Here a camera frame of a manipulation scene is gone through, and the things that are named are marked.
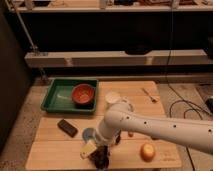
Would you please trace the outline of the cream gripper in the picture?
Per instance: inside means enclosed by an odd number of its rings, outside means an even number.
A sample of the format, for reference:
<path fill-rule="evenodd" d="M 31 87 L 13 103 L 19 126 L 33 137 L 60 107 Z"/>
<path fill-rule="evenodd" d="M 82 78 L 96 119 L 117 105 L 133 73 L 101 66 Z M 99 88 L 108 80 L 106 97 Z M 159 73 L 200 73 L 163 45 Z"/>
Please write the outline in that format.
<path fill-rule="evenodd" d="M 97 145 L 94 140 L 89 140 L 81 149 L 80 156 L 82 159 L 89 157 L 97 150 Z"/>

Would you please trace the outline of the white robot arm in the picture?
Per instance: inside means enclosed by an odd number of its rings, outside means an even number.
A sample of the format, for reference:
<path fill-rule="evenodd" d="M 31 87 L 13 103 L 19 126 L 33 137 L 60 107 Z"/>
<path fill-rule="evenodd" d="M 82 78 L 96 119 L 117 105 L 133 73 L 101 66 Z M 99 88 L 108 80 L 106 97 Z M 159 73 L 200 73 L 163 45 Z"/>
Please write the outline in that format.
<path fill-rule="evenodd" d="M 92 138 L 80 156 L 87 158 L 99 146 L 110 145 L 120 131 L 137 132 L 213 154 L 213 121 L 148 117 L 130 111 L 130 105 L 118 102 L 108 108 Z"/>

